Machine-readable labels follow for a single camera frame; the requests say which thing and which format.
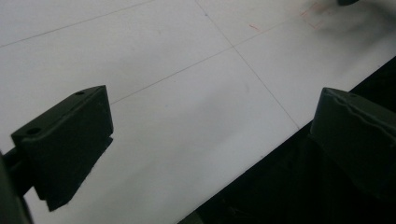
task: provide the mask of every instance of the black fabric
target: black fabric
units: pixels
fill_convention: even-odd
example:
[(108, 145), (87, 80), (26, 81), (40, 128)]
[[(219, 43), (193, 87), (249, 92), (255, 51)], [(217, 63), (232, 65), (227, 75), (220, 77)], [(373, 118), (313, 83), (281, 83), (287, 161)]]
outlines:
[[(396, 112), (396, 59), (354, 92)], [(211, 223), (396, 223), (396, 204), (360, 192), (308, 138), (311, 124), (197, 209)]]

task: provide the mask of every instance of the white surface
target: white surface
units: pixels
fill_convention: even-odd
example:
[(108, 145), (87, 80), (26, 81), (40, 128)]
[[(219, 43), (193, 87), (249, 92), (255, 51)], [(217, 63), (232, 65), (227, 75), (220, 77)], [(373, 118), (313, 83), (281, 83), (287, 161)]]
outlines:
[(112, 103), (114, 142), (71, 203), (29, 191), (36, 223), (180, 221), (311, 120), (321, 88), (394, 56), (393, 1), (334, 2), (1, 1), (3, 152), (74, 91)]

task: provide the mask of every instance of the black object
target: black object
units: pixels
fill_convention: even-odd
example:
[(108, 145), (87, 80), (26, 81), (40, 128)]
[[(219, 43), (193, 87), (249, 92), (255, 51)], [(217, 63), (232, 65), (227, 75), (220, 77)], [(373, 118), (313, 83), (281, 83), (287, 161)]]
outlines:
[(200, 206), (203, 222), (396, 223), (395, 75), (396, 58), (351, 93), (325, 89), (315, 120)]
[(358, 2), (359, 0), (337, 0), (337, 2), (338, 2), (338, 5), (340, 5), (340, 6), (349, 6), (349, 5), (352, 5), (352, 4), (354, 4), (354, 3), (356, 3), (356, 2)]
[(73, 198), (111, 134), (106, 86), (76, 92), (11, 135), (15, 148), (0, 159), (7, 170), (0, 185), (19, 197), (34, 186), (53, 211)]

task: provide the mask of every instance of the screw hole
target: screw hole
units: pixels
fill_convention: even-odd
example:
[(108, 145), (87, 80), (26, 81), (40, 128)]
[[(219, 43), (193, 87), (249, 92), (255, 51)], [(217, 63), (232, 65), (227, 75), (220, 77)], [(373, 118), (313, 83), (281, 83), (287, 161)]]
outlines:
[(27, 134), (37, 134), (41, 131), (41, 129), (39, 128), (33, 128), (33, 129), (29, 129), (26, 133)]

